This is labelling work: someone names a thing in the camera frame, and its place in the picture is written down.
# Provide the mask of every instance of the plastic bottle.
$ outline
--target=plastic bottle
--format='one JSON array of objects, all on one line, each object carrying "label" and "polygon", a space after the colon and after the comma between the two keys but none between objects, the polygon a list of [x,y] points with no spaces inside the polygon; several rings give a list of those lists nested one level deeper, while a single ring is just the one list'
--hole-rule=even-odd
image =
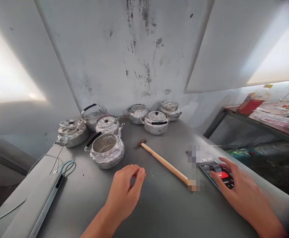
[{"label": "plastic bottle", "polygon": [[253,93],[248,94],[246,99],[241,105],[239,105],[237,112],[243,115],[250,115],[257,109],[269,96],[269,89],[272,88],[272,84],[266,84],[262,89],[256,90]]}]

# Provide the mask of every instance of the red label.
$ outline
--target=red label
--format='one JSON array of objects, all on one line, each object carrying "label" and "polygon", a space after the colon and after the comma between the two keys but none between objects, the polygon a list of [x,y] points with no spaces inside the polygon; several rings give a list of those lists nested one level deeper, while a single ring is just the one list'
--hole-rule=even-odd
[{"label": "red label", "polygon": [[238,112],[244,115],[250,115],[254,112],[254,110],[259,107],[264,100],[256,100],[251,99],[250,96],[248,96],[244,102],[238,107]]},{"label": "red label", "polygon": [[228,177],[228,174],[226,174],[224,171],[223,172],[219,172],[219,173],[216,173],[221,179],[224,179],[224,178],[227,178]]}]

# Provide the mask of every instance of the hammer head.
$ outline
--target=hammer head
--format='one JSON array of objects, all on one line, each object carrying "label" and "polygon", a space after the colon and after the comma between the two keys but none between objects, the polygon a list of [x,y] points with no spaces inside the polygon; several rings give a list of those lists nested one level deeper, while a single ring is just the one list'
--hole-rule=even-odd
[{"label": "hammer head", "polygon": [[142,143],[145,143],[146,139],[142,139],[141,141],[139,141],[139,143],[136,145],[136,148],[138,148]]}]

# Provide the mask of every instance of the hammer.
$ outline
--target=hammer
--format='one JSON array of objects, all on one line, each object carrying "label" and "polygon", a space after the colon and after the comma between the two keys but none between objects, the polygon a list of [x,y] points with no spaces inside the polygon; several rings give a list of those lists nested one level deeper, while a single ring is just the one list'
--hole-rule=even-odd
[{"label": "hammer", "polygon": [[171,165],[168,161],[163,159],[160,155],[158,155],[156,152],[154,152],[149,146],[145,144],[146,139],[142,139],[136,146],[138,148],[139,146],[142,146],[146,151],[148,151],[150,154],[152,154],[160,163],[164,165],[168,170],[170,170],[175,176],[177,176],[183,183],[187,186],[187,177],[184,176],[179,170],[177,170],[173,165]]}]

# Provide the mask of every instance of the white cable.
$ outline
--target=white cable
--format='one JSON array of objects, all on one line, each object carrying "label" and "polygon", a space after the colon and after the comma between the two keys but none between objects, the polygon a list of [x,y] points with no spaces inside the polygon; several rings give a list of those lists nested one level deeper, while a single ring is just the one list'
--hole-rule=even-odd
[{"label": "white cable", "polygon": [[[59,155],[60,155],[61,151],[63,150],[63,147],[64,147],[64,145],[62,146],[62,148],[61,148],[58,156],[57,156],[56,159],[55,159],[55,162],[54,162],[54,165],[53,165],[53,168],[52,168],[51,172],[52,172],[53,169],[54,169],[54,166],[55,166],[55,164],[56,164],[56,161],[58,161],[58,167],[57,167],[57,169],[59,168],[59,159],[58,159],[58,158],[59,158]],[[44,155],[42,155],[42,156],[32,165],[32,167],[30,168],[28,174],[32,171],[32,168],[33,168],[44,156],[46,156],[46,155],[50,155],[50,154],[44,154]],[[21,206],[21,205],[27,200],[27,198],[28,198],[28,197],[26,197],[22,202],[20,202],[18,205],[16,205],[13,209],[11,209],[10,211],[6,212],[4,215],[0,216],[0,219],[3,218],[4,216],[8,215],[10,212],[14,211],[15,209],[17,209],[19,206]]]},{"label": "white cable", "polygon": [[28,176],[28,174],[32,171],[32,168],[33,168],[34,166],[36,166],[37,163],[39,163],[40,160],[41,160],[44,156],[50,155],[50,154],[44,154],[44,155],[42,155],[42,156],[31,166],[31,168],[29,169],[29,172],[27,173],[27,176]]},{"label": "white cable", "polygon": [[3,218],[4,216],[8,215],[10,212],[14,211],[15,209],[17,209],[19,206],[21,206],[28,197],[26,197],[22,202],[20,202],[18,205],[16,205],[13,209],[11,209],[10,211],[6,212],[4,215],[0,216],[0,219]]},{"label": "white cable", "polygon": [[54,165],[53,165],[53,168],[51,169],[50,174],[52,173],[52,171],[53,171],[53,169],[54,169],[54,166],[55,166],[55,164],[56,164],[56,161],[58,161],[58,167],[57,167],[56,169],[59,169],[59,163],[60,163],[59,155],[60,155],[60,153],[62,152],[62,150],[63,150],[63,148],[64,148],[64,145],[65,145],[65,143],[63,144],[63,146],[62,146],[62,148],[61,148],[61,150],[60,150],[58,156],[56,157],[56,160],[55,160],[55,162],[54,162]]}]

